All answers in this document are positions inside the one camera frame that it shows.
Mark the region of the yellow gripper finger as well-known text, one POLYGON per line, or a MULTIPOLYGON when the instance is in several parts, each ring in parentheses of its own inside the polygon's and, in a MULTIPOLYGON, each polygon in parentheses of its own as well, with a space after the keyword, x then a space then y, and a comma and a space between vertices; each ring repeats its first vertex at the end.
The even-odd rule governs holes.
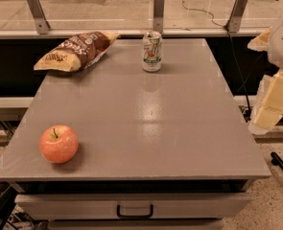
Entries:
POLYGON ((253 51, 262 52, 268 49, 271 28, 267 28, 264 32, 256 36, 248 43, 248 48, 253 51))
POLYGON ((256 103, 248 130, 255 135, 271 131, 283 117, 283 69, 272 77, 265 75, 259 83, 256 103))

